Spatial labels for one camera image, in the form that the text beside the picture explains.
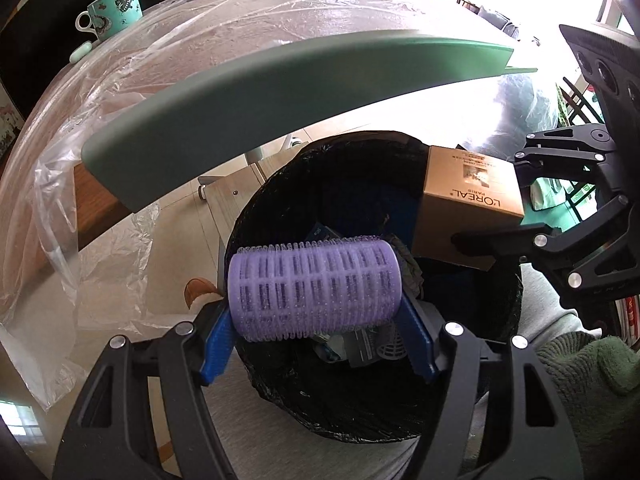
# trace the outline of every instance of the trash can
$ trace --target trash can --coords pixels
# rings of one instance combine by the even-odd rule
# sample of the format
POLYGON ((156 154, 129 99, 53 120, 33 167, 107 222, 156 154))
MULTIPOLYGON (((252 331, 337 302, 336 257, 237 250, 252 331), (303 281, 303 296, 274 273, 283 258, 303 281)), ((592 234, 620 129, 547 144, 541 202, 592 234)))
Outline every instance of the trash can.
MULTIPOLYGON (((225 276, 238 248, 300 242, 317 222, 343 237, 395 235, 410 248, 428 150, 399 132, 355 132, 305 146, 240 214, 225 253, 225 276)), ((417 261, 424 299, 445 320, 492 340, 516 334, 522 299, 516 261, 497 262, 488 272, 417 261)), ((445 381, 425 384, 407 357, 360 368, 327 363, 313 344, 309 338, 239 338, 236 349, 260 396, 322 436, 396 442, 436 422, 445 381)))

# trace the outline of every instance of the brown slipper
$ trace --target brown slipper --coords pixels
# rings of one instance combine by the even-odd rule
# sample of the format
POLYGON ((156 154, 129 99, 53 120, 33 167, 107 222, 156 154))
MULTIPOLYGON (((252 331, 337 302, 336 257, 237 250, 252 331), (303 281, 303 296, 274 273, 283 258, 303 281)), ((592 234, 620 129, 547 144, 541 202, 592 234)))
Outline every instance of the brown slipper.
POLYGON ((184 287, 184 302, 191 310, 199 311, 207 303, 221 299, 218 288, 207 278, 192 278, 184 287))

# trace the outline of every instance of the mug handle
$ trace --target mug handle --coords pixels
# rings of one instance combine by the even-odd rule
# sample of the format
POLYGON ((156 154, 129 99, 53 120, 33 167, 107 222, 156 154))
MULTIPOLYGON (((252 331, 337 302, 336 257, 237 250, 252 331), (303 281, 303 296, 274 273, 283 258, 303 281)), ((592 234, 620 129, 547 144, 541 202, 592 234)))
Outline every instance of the mug handle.
POLYGON ((78 17, 76 18, 76 29, 79 30, 80 32, 92 32, 95 34, 96 38, 100 39, 98 37, 98 33, 95 31, 95 29, 91 25, 92 25, 91 16, 89 16, 89 12, 87 10, 83 10, 80 14, 78 14, 78 17), (80 19, 83 16, 86 16, 89 18, 88 27, 83 27, 82 25, 80 25, 80 19))

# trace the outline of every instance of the green sweater sleeve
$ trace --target green sweater sleeve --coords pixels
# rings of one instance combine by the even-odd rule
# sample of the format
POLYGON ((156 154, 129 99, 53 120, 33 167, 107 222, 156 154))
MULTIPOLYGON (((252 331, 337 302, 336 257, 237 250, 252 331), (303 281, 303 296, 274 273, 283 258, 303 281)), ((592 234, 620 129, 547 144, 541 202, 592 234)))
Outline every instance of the green sweater sleeve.
POLYGON ((571 420, 586 480, 638 478, 640 357, 617 337, 561 335, 538 350, 571 420))

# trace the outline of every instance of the cardboard box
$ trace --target cardboard box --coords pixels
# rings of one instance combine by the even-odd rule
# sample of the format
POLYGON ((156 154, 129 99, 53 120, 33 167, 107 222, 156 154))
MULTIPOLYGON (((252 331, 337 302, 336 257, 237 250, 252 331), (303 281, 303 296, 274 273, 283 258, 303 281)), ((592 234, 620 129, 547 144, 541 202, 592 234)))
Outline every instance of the cardboard box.
POLYGON ((490 256, 465 256, 451 243, 463 231, 520 224, 524 216, 513 164, 492 156, 431 146, 412 253, 488 270, 490 256))

